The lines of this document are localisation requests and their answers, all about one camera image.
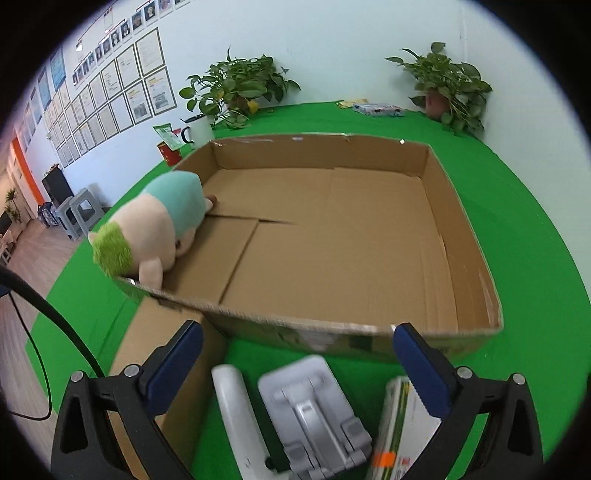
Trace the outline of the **small cardboard divider box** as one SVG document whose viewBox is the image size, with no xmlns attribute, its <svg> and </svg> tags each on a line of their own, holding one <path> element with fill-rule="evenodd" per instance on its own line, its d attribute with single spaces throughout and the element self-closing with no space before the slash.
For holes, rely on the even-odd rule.
<svg viewBox="0 0 591 480">
<path fill-rule="evenodd" d="M 139 393 L 185 467 L 197 450 L 207 405 L 213 395 L 211 369 L 221 364 L 228 340 L 197 311 L 170 308 L 144 298 L 111 367 L 143 368 Z"/>
</svg>

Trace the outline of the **white handheld fan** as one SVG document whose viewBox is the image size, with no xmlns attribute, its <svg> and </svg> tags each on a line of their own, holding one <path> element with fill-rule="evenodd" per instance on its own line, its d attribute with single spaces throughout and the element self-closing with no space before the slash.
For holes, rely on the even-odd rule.
<svg viewBox="0 0 591 480">
<path fill-rule="evenodd" d="M 270 453 L 242 373 L 235 366 L 222 364 L 212 369 L 211 376 L 223 426 L 242 479 L 280 479 L 280 474 L 267 466 Z"/>
</svg>

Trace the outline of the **white folding phone stand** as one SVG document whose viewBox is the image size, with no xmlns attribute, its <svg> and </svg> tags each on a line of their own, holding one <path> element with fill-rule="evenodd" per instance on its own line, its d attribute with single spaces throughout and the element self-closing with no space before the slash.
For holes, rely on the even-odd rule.
<svg viewBox="0 0 591 480">
<path fill-rule="evenodd" d="M 330 479 L 369 460 L 372 438 L 324 357 L 268 372 L 257 388 L 295 479 Z"/>
</svg>

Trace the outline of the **green white paper box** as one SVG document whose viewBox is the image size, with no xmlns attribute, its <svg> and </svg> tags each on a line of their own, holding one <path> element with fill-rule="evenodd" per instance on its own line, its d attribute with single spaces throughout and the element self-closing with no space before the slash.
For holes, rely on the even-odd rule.
<svg viewBox="0 0 591 480">
<path fill-rule="evenodd" d="M 379 434 L 373 447 L 368 480 L 399 480 L 421 455 L 441 424 L 431 416 L 406 376 L 386 387 Z"/>
</svg>

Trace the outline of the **green table cloth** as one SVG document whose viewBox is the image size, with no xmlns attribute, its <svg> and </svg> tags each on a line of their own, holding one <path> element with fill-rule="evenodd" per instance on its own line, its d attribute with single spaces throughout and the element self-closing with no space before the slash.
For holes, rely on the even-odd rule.
<svg viewBox="0 0 591 480">
<path fill-rule="evenodd" d="M 243 130 L 216 130 L 219 139 L 279 133 L 356 133 L 427 143 L 442 161 L 468 213 L 498 288 L 505 329 L 465 361 L 486 378 L 519 371 L 530 383 L 545 460 L 584 398 L 590 373 L 590 302 L 565 243 L 534 196 L 493 150 L 471 136 L 454 136 L 421 113 L 368 117 L 332 103 L 264 110 Z M 102 368 L 110 367 L 138 304 L 92 264 L 87 242 L 75 251 L 48 301 L 76 329 Z M 32 329 L 48 372 L 54 407 L 69 374 L 89 367 L 66 337 L 38 314 Z M 363 423 L 378 426 L 386 382 L 400 368 L 329 358 L 345 375 L 346 394 Z M 206 417 L 204 442 L 193 461 L 197 478 L 238 479 L 217 407 Z"/>
</svg>

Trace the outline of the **plush doll green hair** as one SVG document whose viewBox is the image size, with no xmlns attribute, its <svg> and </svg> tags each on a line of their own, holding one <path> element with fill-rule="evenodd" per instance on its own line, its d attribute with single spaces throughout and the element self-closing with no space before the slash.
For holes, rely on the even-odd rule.
<svg viewBox="0 0 591 480">
<path fill-rule="evenodd" d="M 197 174 L 166 172 L 88 234 L 93 262 L 111 278 L 135 278 L 159 289 L 164 273 L 187 253 L 216 204 L 215 196 L 204 193 Z"/>
</svg>

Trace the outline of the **large cardboard tray box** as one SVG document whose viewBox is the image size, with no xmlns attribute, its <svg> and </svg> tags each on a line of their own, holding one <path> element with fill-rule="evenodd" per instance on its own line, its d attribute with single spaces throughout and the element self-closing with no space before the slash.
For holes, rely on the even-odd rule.
<svg viewBox="0 0 591 480">
<path fill-rule="evenodd" d="M 264 344 L 392 359 L 411 323 L 447 355 L 504 326 L 465 208 L 433 149 L 351 134 L 214 140 L 179 164 L 217 205 L 158 289 L 126 293 L 204 314 Z"/>
</svg>

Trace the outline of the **red cup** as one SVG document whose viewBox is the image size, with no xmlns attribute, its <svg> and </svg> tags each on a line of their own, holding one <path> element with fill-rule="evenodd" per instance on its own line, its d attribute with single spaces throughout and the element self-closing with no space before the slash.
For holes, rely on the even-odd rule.
<svg viewBox="0 0 591 480">
<path fill-rule="evenodd" d="M 180 148 L 173 150 L 165 142 L 158 143 L 157 148 L 162 155 L 163 160 L 169 167 L 175 166 L 182 160 L 182 152 Z"/>
</svg>

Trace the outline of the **green white packet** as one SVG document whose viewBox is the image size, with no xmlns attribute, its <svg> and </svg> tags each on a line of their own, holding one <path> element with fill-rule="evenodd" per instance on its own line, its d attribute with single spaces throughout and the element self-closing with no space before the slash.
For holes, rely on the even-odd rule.
<svg viewBox="0 0 591 480">
<path fill-rule="evenodd" d="M 171 151 L 179 150 L 184 145 L 183 139 L 174 133 L 170 123 L 154 125 L 153 130 Z"/>
</svg>

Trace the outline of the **white enamel mug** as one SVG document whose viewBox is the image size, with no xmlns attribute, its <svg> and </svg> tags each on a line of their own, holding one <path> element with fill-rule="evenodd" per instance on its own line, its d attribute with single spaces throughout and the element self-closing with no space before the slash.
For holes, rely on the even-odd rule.
<svg viewBox="0 0 591 480">
<path fill-rule="evenodd" d="M 185 144 L 199 149 L 214 139 L 211 122 L 207 115 L 198 114 L 183 120 L 180 137 Z"/>
</svg>

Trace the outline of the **right potted green plant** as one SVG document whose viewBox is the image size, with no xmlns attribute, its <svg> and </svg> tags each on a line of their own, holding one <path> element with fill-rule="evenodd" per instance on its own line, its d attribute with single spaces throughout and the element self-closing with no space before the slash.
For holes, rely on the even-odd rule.
<svg viewBox="0 0 591 480">
<path fill-rule="evenodd" d="M 481 136 L 485 130 L 483 117 L 493 88 L 476 66 L 454 61 L 446 48 L 445 42 L 435 41 L 427 54 L 403 48 L 403 52 L 412 56 L 411 60 L 400 56 L 386 57 L 385 60 L 401 67 L 415 79 L 417 94 L 410 97 L 410 101 L 429 118 L 455 135 L 468 132 Z"/>
</svg>

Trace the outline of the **potted green plant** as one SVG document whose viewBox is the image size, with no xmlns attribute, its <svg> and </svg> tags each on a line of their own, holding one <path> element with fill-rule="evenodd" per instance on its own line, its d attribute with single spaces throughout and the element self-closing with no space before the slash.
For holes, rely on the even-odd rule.
<svg viewBox="0 0 591 480">
<path fill-rule="evenodd" d="M 481 136 L 485 130 L 483 117 L 493 88 L 476 66 L 454 61 L 446 48 L 445 42 L 435 41 L 427 54 L 403 48 L 403 52 L 412 56 L 411 60 L 400 56 L 386 57 L 385 60 L 401 67 L 415 79 L 417 94 L 410 97 L 410 101 L 429 118 L 455 135 L 468 132 Z"/>
<path fill-rule="evenodd" d="M 231 55 L 209 65 L 202 74 L 187 77 L 178 95 L 188 111 L 204 116 L 211 126 L 245 128 L 260 102 L 279 104 L 291 91 L 300 91 L 288 70 L 269 55 L 238 58 Z"/>
</svg>

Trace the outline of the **patterned pencil case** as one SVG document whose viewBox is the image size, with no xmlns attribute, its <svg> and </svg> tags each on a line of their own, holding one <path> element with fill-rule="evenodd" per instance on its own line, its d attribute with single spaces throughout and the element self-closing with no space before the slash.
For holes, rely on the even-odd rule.
<svg viewBox="0 0 591 480">
<path fill-rule="evenodd" d="M 355 103 L 353 110 L 363 115 L 376 117 L 402 117 L 405 115 L 403 108 L 391 104 Z"/>
</svg>

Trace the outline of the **yellow paper item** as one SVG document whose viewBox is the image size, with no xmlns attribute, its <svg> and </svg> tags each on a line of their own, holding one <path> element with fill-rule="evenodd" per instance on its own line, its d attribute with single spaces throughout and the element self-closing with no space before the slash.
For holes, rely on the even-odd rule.
<svg viewBox="0 0 591 480">
<path fill-rule="evenodd" d="M 341 109 L 350 109 L 355 108 L 356 105 L 363 105 L 367 103 L 366 98 L 360 98 L 355 100 L 341 100 L 337 103 L 338 107 Z"/>
</svg>

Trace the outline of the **left potted green plant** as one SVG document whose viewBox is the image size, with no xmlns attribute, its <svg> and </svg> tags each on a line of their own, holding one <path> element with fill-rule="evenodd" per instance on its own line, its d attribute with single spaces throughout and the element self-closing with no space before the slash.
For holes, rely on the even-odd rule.
<svg viewBox="0 0 591 480">
<path fill-rule="evenodd" d="M 231 55 L 209 65 L 202 74 L 187 77 L 178 95 L 188 111 L 204 116 L 211 126 L 245 128 L 260 102 L 279 104 L 291 91 L 300 91 L 288 70 L 269 55 L 238 58 Z"/>
</svg>

